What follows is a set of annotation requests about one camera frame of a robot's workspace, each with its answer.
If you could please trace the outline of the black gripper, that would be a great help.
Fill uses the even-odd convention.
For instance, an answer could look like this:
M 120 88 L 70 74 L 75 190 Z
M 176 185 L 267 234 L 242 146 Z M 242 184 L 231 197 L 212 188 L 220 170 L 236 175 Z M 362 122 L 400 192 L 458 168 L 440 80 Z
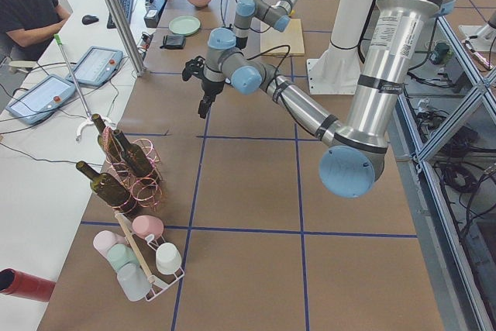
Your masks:
M 182 80 L 188 81 L 191 77 L 201 80 L 201 89 L 204 94 L 199 102 L 198 114 L 205 119 L 216 96 L 219 95 L 225 84 L 225 78 L 222 74 L 210 70 L 205 62 L 205 58 L 197 56 L 185 63 L 182 71 Z
M 236 37 L 236 47 L 241 50 L 244 49 L 247 45 L 248 29 L 242 29 L 236 25 L 233 25 L 232 31 Z

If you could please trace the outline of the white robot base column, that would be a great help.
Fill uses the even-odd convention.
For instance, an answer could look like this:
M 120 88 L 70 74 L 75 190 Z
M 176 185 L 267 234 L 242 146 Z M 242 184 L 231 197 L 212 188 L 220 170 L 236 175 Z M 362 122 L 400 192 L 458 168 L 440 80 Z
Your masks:
M 358 49 L 374 0 L 339 0 L 328 49 L 307 60 L 309 90 L 313 95 L 351 95 L 360 76 Z

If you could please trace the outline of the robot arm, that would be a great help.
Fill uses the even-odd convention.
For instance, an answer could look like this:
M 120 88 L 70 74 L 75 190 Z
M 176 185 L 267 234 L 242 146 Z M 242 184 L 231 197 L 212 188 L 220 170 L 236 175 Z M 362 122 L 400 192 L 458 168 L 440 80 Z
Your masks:
M 328 49 L 308 62 L 309 92 L 243 54 L 254 19 L 283 31 L 296 2 L 239 0 L 233 26 L 211 31 L 206 55 L 188 61 L 182 78 L 201 81 L 201 117 L 226 84 L 244 95 L 266 92 L 328 146 L 319 164 L 322 183 L 336 195 L 356 198 L 383 172 L 386 128 L 422 28 L 450 12 L 454 0 L 340 0 Z
M 284 32 L 297 1 L 278 0 L 272 5 L 264 0 L 239 0 L 232 26 L 232 31 L 236 36 L 236 47 L 240 49 L 246 47 L 253 18 L 278 32 Z

